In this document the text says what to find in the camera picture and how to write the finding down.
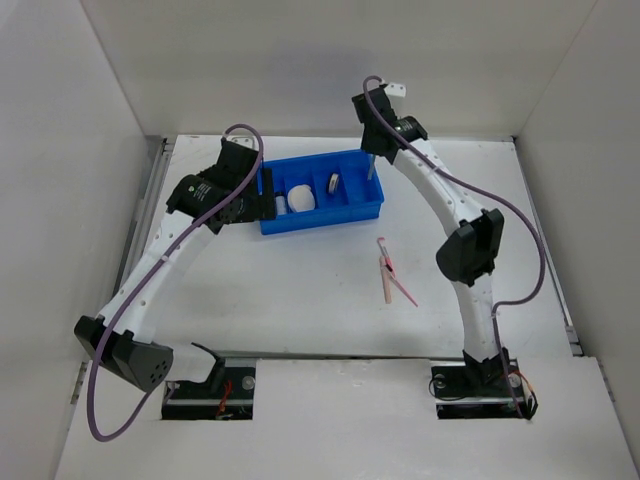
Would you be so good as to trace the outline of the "grey eyeliner pencil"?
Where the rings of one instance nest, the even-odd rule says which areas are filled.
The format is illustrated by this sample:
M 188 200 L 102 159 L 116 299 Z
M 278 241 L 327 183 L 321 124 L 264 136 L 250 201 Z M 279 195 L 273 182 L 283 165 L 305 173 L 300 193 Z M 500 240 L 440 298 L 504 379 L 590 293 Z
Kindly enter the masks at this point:
M 370 181 L 373 177 L 373 172 L 375 170 L 375 155 L 369 155 L 369 167 L 367 170 L 367 181 Z

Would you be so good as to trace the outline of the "small bottle black cap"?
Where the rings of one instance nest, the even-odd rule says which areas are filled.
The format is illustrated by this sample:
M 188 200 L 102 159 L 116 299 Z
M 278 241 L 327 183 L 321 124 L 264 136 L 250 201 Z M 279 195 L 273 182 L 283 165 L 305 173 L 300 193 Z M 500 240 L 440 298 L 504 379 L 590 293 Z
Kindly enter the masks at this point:
M 284 195 L 277 195 L 275 197 L 276 214 L 278 216 L 286 215 L 289 213 L 287 199 Z

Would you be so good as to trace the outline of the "round beige powder puff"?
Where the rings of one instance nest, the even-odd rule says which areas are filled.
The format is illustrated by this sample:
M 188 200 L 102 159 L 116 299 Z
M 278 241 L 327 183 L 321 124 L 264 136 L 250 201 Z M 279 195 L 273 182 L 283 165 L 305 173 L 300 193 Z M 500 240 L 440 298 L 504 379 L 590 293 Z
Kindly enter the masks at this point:
M 293 213 L 304 213 L 316 208 L 316 200 L 308 184 L 296 185 L 287 194 L 287 203 Z

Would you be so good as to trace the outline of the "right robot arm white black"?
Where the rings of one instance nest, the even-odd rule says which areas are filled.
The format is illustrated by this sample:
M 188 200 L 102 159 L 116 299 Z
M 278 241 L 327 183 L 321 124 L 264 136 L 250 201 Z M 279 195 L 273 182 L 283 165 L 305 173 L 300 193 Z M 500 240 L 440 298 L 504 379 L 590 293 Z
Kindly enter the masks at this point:
M 426 200 L 440 221 L 446 240 L 436 252 L 436 263 L 456 293 L 463 322 L 463 365 L 434 379 L 449 391 L 444 397 L 481 397 L 498 386 L 503 375 L 495 340 L 491 308 L 492 272 L 498 254 L 504 217 L 488 210 L 449 180 L 440 161 L 419 157 L 419 146 L 429 146 L 428 135 L 413 117 L 399 118 L 380 86 L 352 98 L 363 125 L 361 149 L 385 158 Z

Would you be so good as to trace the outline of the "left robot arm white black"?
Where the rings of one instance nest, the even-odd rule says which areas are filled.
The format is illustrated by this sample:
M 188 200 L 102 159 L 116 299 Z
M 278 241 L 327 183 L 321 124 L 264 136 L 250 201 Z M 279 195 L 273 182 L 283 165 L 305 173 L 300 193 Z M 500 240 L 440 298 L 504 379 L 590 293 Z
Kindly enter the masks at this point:
M 169 295 L 223 226 L 264 218 L 273 204 L 258 191 L 258 149 L 221 140 L 217 162 L 184 176 L 166 203 L 153 239 L 119 292 L 97 317 L 81 317 L 74 335 L 94 356 L 110 321 L 99 365 L 148 393 L 169 375 L 177 350 L 154 341 Z

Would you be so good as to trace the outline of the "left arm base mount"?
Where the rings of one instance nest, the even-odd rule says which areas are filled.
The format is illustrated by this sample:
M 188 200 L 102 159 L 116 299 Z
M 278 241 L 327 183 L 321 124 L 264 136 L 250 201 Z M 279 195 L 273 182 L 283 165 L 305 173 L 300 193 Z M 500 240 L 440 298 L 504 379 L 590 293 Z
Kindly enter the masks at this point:
M 169 382 L 161 406 L 165 421 L 249 421 L 253 419 L 257 360 L 218 361 L 201 383 Z

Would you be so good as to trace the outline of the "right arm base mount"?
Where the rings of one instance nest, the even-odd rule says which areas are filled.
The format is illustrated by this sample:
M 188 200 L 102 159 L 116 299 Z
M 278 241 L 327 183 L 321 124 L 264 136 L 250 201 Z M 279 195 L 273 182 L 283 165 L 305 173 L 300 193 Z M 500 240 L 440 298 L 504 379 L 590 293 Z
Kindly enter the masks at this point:
M 498 366 L 498 378 L 474 386 L 463 361 L 436 361 L 430 366 L 428 388 L 435 400 L 438 420 L 524 419 L 537 413 L 537 395 L 519 370 L 509 361 L 509 376 Z

